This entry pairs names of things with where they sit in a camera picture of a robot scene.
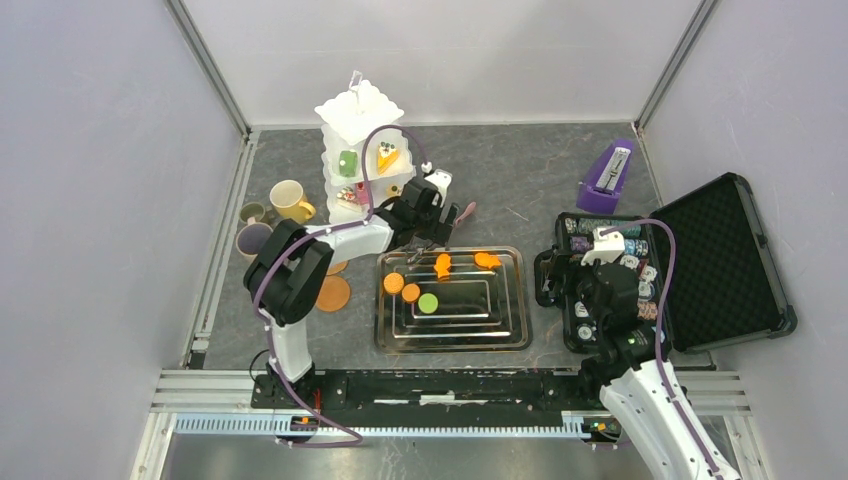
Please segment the yellow kiwi topped cake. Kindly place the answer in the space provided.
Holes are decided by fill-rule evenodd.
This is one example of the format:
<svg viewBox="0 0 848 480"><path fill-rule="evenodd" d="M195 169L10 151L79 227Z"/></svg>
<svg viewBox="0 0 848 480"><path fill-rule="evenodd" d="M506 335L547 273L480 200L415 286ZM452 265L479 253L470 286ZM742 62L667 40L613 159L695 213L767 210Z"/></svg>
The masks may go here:
<svg viewBox="0 0 848 480"><path fill-rule="evenodd" d="M376 151L378 174L384 175L399 157L400 151L394 143L388 141L380 142Z"/></svg>

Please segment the strawberry triangle cake slice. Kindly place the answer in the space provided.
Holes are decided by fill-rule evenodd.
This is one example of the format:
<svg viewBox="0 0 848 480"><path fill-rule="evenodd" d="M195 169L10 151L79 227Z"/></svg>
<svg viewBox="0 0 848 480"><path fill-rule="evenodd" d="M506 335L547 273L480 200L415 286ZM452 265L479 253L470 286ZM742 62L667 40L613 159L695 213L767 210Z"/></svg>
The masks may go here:
<svg viewBox="0 0 848 480"><path fill-rule="evenodd" d="M343 187L336 193L336 206L355 213L362 212L362 204L356 192L349 186Z"/></svg>

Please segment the small round orange biscuit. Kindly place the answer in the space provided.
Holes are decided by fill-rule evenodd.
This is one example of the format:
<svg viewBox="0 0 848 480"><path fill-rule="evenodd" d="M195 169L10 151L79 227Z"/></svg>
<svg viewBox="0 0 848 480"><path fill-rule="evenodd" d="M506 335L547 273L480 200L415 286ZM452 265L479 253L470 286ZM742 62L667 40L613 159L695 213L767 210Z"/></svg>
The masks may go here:
<svg viewBox="0 0 848 480"><path fill-rule="evenodd" d="M408 304L414 304L421 296L421 289L415 283L406 284L401 290L401 298Z"/></svg>

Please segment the orange fish cookie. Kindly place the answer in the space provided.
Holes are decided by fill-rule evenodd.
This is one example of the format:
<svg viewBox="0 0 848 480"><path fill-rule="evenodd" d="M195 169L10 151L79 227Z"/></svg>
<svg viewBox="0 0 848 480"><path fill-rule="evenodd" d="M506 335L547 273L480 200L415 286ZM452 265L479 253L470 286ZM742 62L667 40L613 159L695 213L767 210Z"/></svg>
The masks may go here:
<svg viewBox="0 0 848 480"><path fill-rule="evenodd" d="M501 260L496 254L488 252L476 252L473 260L477 267L484 270L493 270L502 265Z"/></svg>

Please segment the green swiss roll cake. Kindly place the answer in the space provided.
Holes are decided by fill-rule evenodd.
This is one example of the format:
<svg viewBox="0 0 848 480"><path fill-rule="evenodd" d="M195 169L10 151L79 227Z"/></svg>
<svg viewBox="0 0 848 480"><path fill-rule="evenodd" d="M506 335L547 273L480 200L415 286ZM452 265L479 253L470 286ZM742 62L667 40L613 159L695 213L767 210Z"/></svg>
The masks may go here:
<svg viewBox="0 0 848 480"><path fill-rule="evenodd" d="M339 175L344 178L355 178L359 171L359 157L354 150L342 150L337 160Z"/></svg>

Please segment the yellow layered cake slice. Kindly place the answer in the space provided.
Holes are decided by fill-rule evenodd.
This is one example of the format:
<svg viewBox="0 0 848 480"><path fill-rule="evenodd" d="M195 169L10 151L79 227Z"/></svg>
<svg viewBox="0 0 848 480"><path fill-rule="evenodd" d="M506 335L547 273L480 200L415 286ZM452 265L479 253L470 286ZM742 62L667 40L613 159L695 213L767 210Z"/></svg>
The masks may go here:
<svg viewBox="0 0 848 480"><path fill-rule="evenodd" d="M387 188L387 197L395 198L399 197L403 192L403 187L401 185L392 184Z"/></svg>

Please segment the pink cake slice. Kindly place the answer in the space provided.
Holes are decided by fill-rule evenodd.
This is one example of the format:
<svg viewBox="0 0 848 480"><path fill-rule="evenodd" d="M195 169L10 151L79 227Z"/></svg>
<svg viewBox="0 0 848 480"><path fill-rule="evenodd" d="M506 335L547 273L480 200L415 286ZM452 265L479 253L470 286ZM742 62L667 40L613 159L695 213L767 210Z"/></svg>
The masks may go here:
<svg viewBox="0 0 848 480"><path fill-rule="evenodd" d="M369 190L365 186L364 182L358 182L355 184L355 196L360 205L369 204Z"/></svg>

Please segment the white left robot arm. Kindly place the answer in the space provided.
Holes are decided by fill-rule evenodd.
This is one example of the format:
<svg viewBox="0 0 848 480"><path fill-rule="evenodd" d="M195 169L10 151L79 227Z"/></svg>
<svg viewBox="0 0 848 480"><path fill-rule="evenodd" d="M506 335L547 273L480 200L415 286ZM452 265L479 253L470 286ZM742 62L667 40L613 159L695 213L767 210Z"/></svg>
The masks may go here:
<svg viewBox="0 0 848 480"><path fill-rule="evenodd" d="M415 239L444 246L459 216L447 203L453 176L442 169L408 181L398 197L364 219L336 225L301 225L283 220L263 244L243 284L270 340L270 364L280 375L275 392L290 407L314 394L306 317L317 304L329 268L368 255L405 247Z"/></svg>

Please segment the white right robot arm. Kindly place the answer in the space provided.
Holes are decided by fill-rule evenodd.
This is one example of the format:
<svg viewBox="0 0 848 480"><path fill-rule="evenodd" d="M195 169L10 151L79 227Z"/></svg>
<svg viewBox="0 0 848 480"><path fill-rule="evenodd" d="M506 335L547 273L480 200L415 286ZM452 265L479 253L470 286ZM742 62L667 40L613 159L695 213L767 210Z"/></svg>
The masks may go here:
<svg viewBox="0 0 848 480"><path fill-rule="evenodd" d="M594 355L581 362L577 392L605 407L656 479L737 479L739 472L699 421L667 360L660 321L638 315L638 276L616 262L589 265L549 249L534 260L536 298L576 297L596 326Z"/></svg>

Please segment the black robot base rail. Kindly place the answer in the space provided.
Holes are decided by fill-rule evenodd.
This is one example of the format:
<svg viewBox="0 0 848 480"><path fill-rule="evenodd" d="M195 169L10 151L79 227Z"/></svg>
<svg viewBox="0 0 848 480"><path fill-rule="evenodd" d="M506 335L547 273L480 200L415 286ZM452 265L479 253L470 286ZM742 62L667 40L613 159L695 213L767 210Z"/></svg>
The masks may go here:
<svg viewBox="0 0 848 480"><path fill-rule="evenodd" d="M602 410L569 370L318 370L294 390L311 408L359 427L554 427L564 412Z"/></svg>

